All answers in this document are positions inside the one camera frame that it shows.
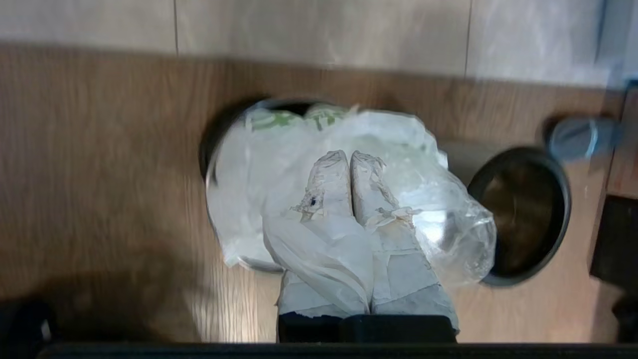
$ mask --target garbage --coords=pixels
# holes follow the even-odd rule
[[[354,214],[375,239],[373,314],[446,316],[458,331],[452,300],[416,239],[411,208],[399,203],[383,180],[383,161],[355,151],[350,160]]]
[[[317,160],[300,204],[281,216],[264,214],[263,241],[275,262],[288,270],[280,314],[369,313],[372,239],[352,215],[350,168],[343,151]]]
[[[412,209],[419,245],[444,285],[478,282],[489,273],[496,243],[492,215],[446,170],[447,157],[422,122],[329,105],[303,117],[259,110],[227,135],[218,187],[207,192],[227,265],[247,257],[278,267],[263,245],[262,219],[298,206],[316,159],[335,150],[346,158],[359,150],[385,162],[385,183],[399,208]]]

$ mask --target wood grain surface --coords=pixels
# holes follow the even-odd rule
[[[623,130],[614,151],[607,193],[638,199],[638,91],[629,91],[625,98]]]
[[[255,95],[410,112],[440,139],[500,144],[535,142],[557,114],[617,118],[623,101],[596,89],[0,45],[0,298],[42,295],[70,333],[274,341],[279,277],[223,264],[197,164],[208,120]],[[617,294],[588,277],[587,262],[606,167],[568,173],[572,222],[557,256],[513,289],[455,291],[459,340],[610,340]]]

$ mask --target trash can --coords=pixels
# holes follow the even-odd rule
[[[569,223],[571,195],[562,166],[544,150],[482,144],[440,144],[450,172],[494,215],[494,267],[483,283],[513,286],[537,274],[558,250]]]

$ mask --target tile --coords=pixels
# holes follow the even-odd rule
[[[464,73],[470,0],[177,0],[180,54]]]
[[[473,0],[467,76],[607,84],[595,65],[602,0]]]
[[[172,0],[2,0],[0,40],[175,52]]]

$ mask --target grout line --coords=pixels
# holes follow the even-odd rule
[[[179,40],[177,37],[177,0],[173,0],[173,25],[175,30],[175,55],[179,56]]]
[[[470,56],[470,29],[472,27],[472,3],[474,0],[470,0],[470,16],[468,16],[468,37],[465,42],[465,71],[463,72],[463,78],[468,76],[468,57]]]

